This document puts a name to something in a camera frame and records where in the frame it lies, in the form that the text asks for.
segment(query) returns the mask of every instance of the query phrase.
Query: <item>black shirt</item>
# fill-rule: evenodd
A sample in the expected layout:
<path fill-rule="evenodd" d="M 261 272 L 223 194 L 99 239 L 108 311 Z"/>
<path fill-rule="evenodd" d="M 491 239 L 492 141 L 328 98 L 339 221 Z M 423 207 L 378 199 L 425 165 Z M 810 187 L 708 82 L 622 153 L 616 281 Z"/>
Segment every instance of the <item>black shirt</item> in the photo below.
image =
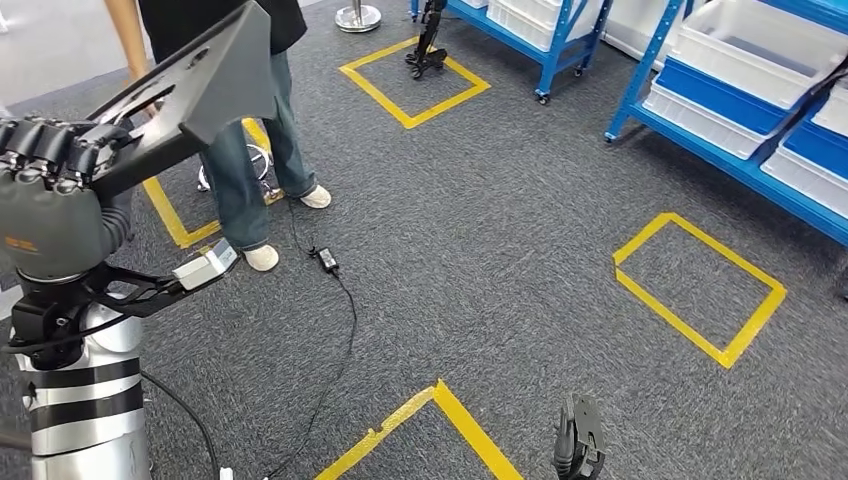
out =
<path fill-rule="evenodd" d="M 156 62 L 218 23 L 246 0 L 138 0 Z M 271 16 L 271 54 L 287 50 L 306 33 L 297 0 L 257 0 Z"/>

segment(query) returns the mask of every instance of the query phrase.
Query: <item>storage bin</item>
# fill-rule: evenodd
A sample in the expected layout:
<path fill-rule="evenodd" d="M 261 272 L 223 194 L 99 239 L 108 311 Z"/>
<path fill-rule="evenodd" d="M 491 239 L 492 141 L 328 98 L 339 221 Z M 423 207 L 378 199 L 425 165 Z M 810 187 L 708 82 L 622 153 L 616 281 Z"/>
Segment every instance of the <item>storage bin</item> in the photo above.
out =
<path fill-rule="evenodd" d="M 706 0 L 694 0 L 692 11 L 701 8 Z M 613 2 L 607 18 L 603 40 L 636 60 L 642 60 L 654 36 L 668 0 L 619 0 Z M 677 34 L 683 22 L 685 8 L 681 5 L 671 30 L 654 60 L 654 70 L 662 70 L 666 55 L 677 43 Z"/>
<path fill-rule="evenodd" d="M 574 13 L 583 1 L 586 2 L 586 6 L 583 7 L 580 18 L 574 24 L 576 35 L 569 35 L 569 39 L 579 38 L 591 32 L 601 14 L 603 0 L 572 0 L 569 19 L 574 18 Z M 556 28 L 563 3 L 562 0 L 500 0 L 500 2 L 548 28 Z"/>
<path fill-rule="evenodd" d="M 577 23 L 574 25 L 574 28 L 569 33 L 567 40 L 573 40 L 575 38 L 580 38 L 582 36 L 587 35 L 592 31 L 595 25 L 595 21 L 600 14 L 600 9 L 595 11 L 594 18 L 586 16 L 589 9 L 589 5 L 583 10 L 583 13 L 580 15 Z M 551 42 L 554 38 L 554 30 L 556 29 L 556 25 L 544 25 L 537 20 L 530 18 L 526 13 L 522 10 L 517 9 L 516 7 L 512 7 L 503 0 L 490 0 L 489 1 L 489 10 L 486 12 L 486 16 L 493 21 L 494 23 L 504 27 L 509 30 L 518 38 L 524 40 L 525 42 L 533 45 L 543 52 L 548 52 L 551 49 Z"/>
<path fill-rule="evenodd" d="M 789 110 L 848 54 L 848 36 L 757 0 L 714 0 L 669 56 Z"/>
<path fill-rule="evenodd" d="M 539 50 L 550 51 L 554 38 L 553 27 L 546 27 L 498 0 L 489 1 L 486 16 Z"/>
<path fill-rule="evenodd" d="M 848 78 L 833 86 L 830 98 L 813 117 L 813 123 L 848 137 Z"/>
<path fill-rule="evenodd" d="M 489 4 L 489 0 L 462 0 L 464 3 L 471 5 L 474 8 L 483 8 Z"/>
<path fill-rule="evenodd" d="M 783 140 L 785 147 L 836 175 L 848 178 L 848 137 L 811 121 L 815 108 Z"/>
<path fill-rule="evenodd" d="M 642 106 L 740 160 L 751 158 L 769 138 L 657 85 L 656 79 Z"/>
<path fill-rule="evenodd" d="M 672 57 L 666 59 L 657 84 L 761 135 L 775 131 L 801 103 L 784 110 Z"/>
<path fill-rule="evenodd" d="M 781 145 L 760 169 L 848 218 L 848 180 Z"/>

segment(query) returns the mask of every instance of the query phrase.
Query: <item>power cord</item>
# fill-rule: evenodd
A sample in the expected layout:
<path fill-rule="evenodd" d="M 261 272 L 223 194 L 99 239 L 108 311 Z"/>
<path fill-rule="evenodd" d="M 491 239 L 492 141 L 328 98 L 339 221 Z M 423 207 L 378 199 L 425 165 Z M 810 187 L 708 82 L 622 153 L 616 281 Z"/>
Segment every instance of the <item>power cord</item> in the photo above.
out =
<path fill-rule="evenodd" d="M 147 380 L 148 382 L 156 385 L 159 390 L 165 392 L 165 395 L 171 397 L 171 400 L 177 402 L 177 405 L 182 407 L 183 410 L 186 411 L 189 417 L 194 420 L 194 423 L 197 424 L 197 427 L 200 429 L 201 435 L 203 435 L 203 441 L 206 443 L 206 452 L 209 454 L 209 463 L 212 467 L 212 478 L 218 479 L 221 475 L 221 466 L 218 463 L 218 457 L 215 455 L 215 445 L 212 443 L 212 436 L 209 435 L 209 429 L 206 428 L 206 424 L 203 423 L 203 420 L 197 415 L 197 413 L 192 410 L 191 407 L 185 403 L 179 395 L 174 393 L 173 390 L 168 388 L 164 383 L 162 383 L 159 379 L 154 377 L 153 375 L 147 373 L 146 371 L 141 371 L 141 376 Z"/>
<path fill-rule="evenodd" d="M 350 334 L 347 339 L 347 349 L 345 350 L 344 357 L 341 360 L 339 365 L 339 369 L 336 371 L 336 375 L 332 381 L 327 383 L 326 387 L 324 387 L 324 391 L 321 392 L 321 396 L 318 398 L 318 406 L 315 407 L 315 411 L 312 412 L 312 416 L 309 419 L 309 424 L 306 427 L 306 432 L 303 434 L 303 438 L 300 442 L 300 445 L 297 449 L 291 453 L 277 468 L 271 471 L 263 480 L 272 480 L 277 475 L 283 473 L 286 468 L 294 461 L 295 458 L 300 454 L 301 451 L 306 447 L 306 444 L 309 443 L 309 435 L 312 433 L 312 428 L 315 426 L 315 419 L 318 418 L 318 414 L 321 413 L 321 409 L 324 408 L 324 401 L 327 399 L 327 395 L 329 395 L 330 390 L 341 380 L 342 375 L 344 374 L 345 369 L 350 363 L 350 358 L 353 356 L 353 341 L 356 338 L 356 328 L 359 324 L 359 317 L 356 313 L 356 302 L 353 300 L 353 294 L 348 290 L 347 286 L 345 286 L 344 282 L 341 279 L 341 274 L 339 272 L 339 264 L 336 262 L 336 259 L 333 257 L 333 254 L 330 252 L 329 248 L 323 248 L 321 250 L 316 250 L 313 245 L 309 250 L 303 248 L 298 241 L 297 236 L 297 227 L 295 226 L 295 214 L 294 209 L 292 208 L 291 202 L 289 202 L 289 212 L 291 212 L 292 216 L 292 236 L 294 238 L 294 243 L 297 246 L 298 250 L 308 255 L 310 258 L 317 258 L 321 263 L 321 267 L 325 272 L 329 273 L 336 279 L 339 283 L 339 286 L 342 288 L 342 291 L 347 295 L 348 302 L 350 303 L 350 309 L 353 313 L 353 322 L 350 327 Z"/>
<path fill-rule="evenodd" d="M 115 325 L 123 322 L 124 320 L 127 320 L 128 318 L 130 318 L 130 315 L 126 315 L 126 314 L 119 315 L 119 316 L 113 318 L 112 320 L 109 320 L 106 323 L 100 324 L 96 327 L 81 330 L 81 331 L 79 331 L 79 332 L 77 332 L 73 335 L 68 335 L 65 338 L 59 338 L 57 340 L 50 340 L 50 341 L 41 342 L 41 343 L 33 343 L 33 344 L 29 344 L 29 345 L 23 345 L 23 346 L 20 346 L 20 347 L 13 347 L 11 345 L 3 345 L 3 346 L 0 346 L 0 353 L 6 353 L 6 354 L 9 354 L 9 355 L 15 355 L 15 354 L 20 354 L 20 353 L 32 353 L 32 352 L 38 352 L 40 350 L 44 350 L 45 348 L 58 347 L 59 345 L 65 345 L 67 343 L 77 342 L 77 341 L 82 340 L 83 338 L 85 338 L 89 335 L 94 335 L 95 333 L 102 332 L 103 330 L 106 330 L 107 328 L 112 328 Z"/>

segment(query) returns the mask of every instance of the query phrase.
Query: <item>blue shelving unit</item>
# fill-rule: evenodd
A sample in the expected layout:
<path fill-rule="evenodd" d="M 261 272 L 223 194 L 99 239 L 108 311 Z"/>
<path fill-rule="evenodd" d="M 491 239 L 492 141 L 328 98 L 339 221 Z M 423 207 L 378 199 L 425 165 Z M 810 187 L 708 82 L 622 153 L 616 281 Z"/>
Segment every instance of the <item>blue shelving unit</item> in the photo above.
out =
<path fill-rule="evenodd" d="M 504 44 L 514 48 L 518 52 L 533 59 L 542 66 L 542 73 L 539 78 L 539 84 L 536 87 L 536 99 L 539 103 L 545 105 L 550 99 L 551 83 L 554 75 L 565 70 L 566 68 L 575 67 L 574 73 L 577 76 L 583 74 L 583 71 L 589 68 L 592 63 L 592 57 L 595 50 L 598 48 L 598 43 L 601 39 L 601 33 L 606 25 L 607 16 L 612 7 L 613 0 L 604 0 L 601 8 L 601 13 L 595 22 L 595 28 L 592 33 L 577 38 L 571 41 L 568 39 L 568 34 L 574 27 L 574 23 L 580 18 L 580 14 L 590 0 L 563 0 L 562 10 L 559 14 L 557 27 L 554 31 L 553 42 L 551 49 L 548 52 L 543 52 L 533 45 L 518 38 L 513 33 L 504 29 L 500 25 L 492 22 L 486 17 L 488 7 L 474 8 L 462 0 L 448 0 L 448 10 L 456 14 L 467 23 L 479 28 L 493 38 L 496 38 Z M 413 17 L 419 15 L 418 0 L 410 0 L 409 11 Z M 562 52 L 569 50 L 579 45 L 577 53 L 566 58 L 560 58 Z"/>
<path fill-rule="evenodd" d="M 848 34 L 848 0 L 762 0 L 776 8 Z M 788 212 L 848 246 L 848 219 L 807 198 L 760 170 L 756 161 L 742 161 L 642 107 L 639 94 L 684 0 L 668 0 L 644 58 L 636 67 L 621 104 L 606 131 L 615 140 L 628 118 L 635 118 L 705 161 L 718 167 Z"/>

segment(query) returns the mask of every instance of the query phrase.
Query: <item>white box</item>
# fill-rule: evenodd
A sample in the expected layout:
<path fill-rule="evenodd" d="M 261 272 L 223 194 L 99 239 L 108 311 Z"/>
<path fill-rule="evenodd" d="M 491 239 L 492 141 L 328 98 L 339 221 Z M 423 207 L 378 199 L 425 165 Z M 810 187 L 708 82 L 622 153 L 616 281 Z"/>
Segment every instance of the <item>white box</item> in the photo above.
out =
<path fill-rule="evenodd" d="M 489 4 L 489 0 L 462 0 L 474 8 L 483 8 Z"/>
<path fill-rule="evenodd" d="M 695 0 L 692 11 L 701 8 L 705 3 L 706 0 Z M 666 6 L 668 6 L 668 0 L 613 2 L 607 18 L 603 40 L 636 60 L 642 60 Z M 674 24 L 660 49 L 660 54 L 654 60 L 654 70 L 662 70 L 665 64 L 665 56 L 677 43 L 677 34 L 680 31 L 684 13 L 685 8 L 681 5 Z"/>
<path fill-rule="evenodd" d="M 713 0 L 683 22 L 669 55 L 789 110 L 846 54 L 848 36 L 829 28 L 757 0 Z"/>
<path fill-rule="evenodd" d="M 830 99 L 813 117 L 813 123 L 848 137 L 848 78 L 830 91 Z"/>
<path fill-rule="evenodd" d="M 523 13 L 504 5 L 498 0 L 489 0 L 489 10 L 486 12 L 489 20 L 509 30 L 516 37 L 533 45 L 543 52 L 550 51 L 554 38 L 554 29 L 546 27 L 535 20 L 527 18 Z"/>
<path fill-rule="evenodd" d="M 595 21 L 598 19 L 600 9 L 594 12 L 592 16 L 591 5 L 587 4 L 583 9 L 583 13 L 574 25 L 574 28 L 569 33 L 567 40 L 573 40 L 589 34 L 595 26 Z M 489 20 L 504 27 L 515 36 L 533 45 L 543 52 L 548 52 L 551 49 L 551 42 L 554 38 L 556 30 L 556 22 L 553 25 L 545 25 L 538 20 L 530 18 L 524 11 L 510 6 L 503 0 L 490 0 L 489 10 L 486 12 Z"/>
<path fill-rule="evenodd" d="M 848 179 L 816 165 L 782 144 L 760 169 L 848 218 Z"/>
<path fill-rule="evenodd" d="M 583 1 L 586 2 L 586 6 L 580 12 L 580 18 L 574 24 L 574 34 L 569 35 L 569 40 L 591 32 L 601 14 L 603 0 L 572 0 L 569 19 L 574 18 L 574 13 Z M 549 28 L 556 28 L 563 3 L 562 0 L 500 0 L 500 2 Z"/>
<path fill-rule="evenodd" d="M 646 109 L 740 160 L 748 160 L 770 136 L 760 135 L 656 83 L 642 103 Z"/>

